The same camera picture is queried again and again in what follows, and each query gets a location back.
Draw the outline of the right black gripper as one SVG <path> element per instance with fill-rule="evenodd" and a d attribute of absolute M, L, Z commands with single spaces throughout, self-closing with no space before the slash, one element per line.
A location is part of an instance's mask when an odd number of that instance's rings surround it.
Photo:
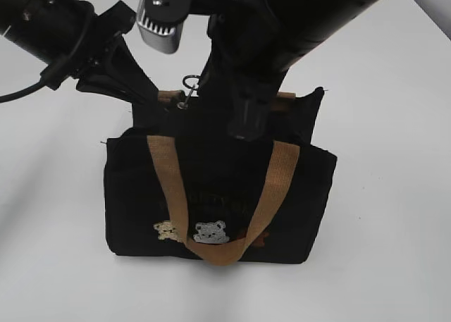
<path fill-rule="evenodd" d="M 287 69 L 280 64 L 289 22 L 276 13 L 221 13 L 210 17 L 211 53 L 200 75 L 201 100 L 233 101 L 228 134 L 254 141 L 265 130 L 271 102 Z"/>

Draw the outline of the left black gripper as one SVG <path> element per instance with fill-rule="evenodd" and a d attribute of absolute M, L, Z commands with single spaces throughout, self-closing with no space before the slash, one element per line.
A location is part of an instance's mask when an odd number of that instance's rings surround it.
<path fill-rule="evenodd" d="M 98 15 L 83 1 L 81 31 L 67 54 L 59 54 L 41 73 L 40 82 L 58 89 L 67 78 L 79 79 L 76 90 L 101 94 L 130 104 L 155 104 L 159 90 L 131 54 L 123 34 L 131 31 L 135 11 L 124 1 Z M 111 67 L 99 66 L 105 48 L 111 47 Z"/>

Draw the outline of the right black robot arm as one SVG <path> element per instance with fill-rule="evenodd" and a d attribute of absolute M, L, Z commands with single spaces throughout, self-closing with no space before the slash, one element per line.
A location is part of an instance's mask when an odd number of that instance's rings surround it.
<path fill-rule="evenodd" d="M 225 85 L 228 134 L 261 137 L 289 69 L 379 0 L 240 0 L 211 16 L 202 88 Z"/>

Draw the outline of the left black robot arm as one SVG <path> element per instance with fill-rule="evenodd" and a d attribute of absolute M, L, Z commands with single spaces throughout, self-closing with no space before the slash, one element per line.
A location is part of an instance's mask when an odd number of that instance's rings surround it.
<path fill-rule="evenodd" d="M 86 0 L 1 0 L 1 35 L 46 63 L 39 80 L 1 96 L 15 101 L 72 78 L 80 92 L 140 106 L 158 102 L 158 89 L 133 58 L 123 36 L 136 13 L 123 1 L 97 14 Z"/>

